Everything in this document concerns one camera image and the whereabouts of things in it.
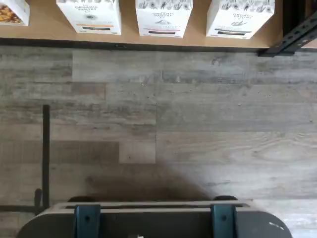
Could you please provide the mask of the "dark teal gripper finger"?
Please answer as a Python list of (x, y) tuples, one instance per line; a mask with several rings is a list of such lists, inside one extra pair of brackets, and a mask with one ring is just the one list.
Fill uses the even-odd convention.
[(214, 204), (211, 206), (213, 238), (236, 238), (235, 205)]
[(101, 206), (88, 205), (89, 202), (96, 203), (95, 198), (89, 196), (75, 196), (68, 202), (76, 203), (74, 210), (74, 237), (75, 238), (99, 238), (101, 222)]

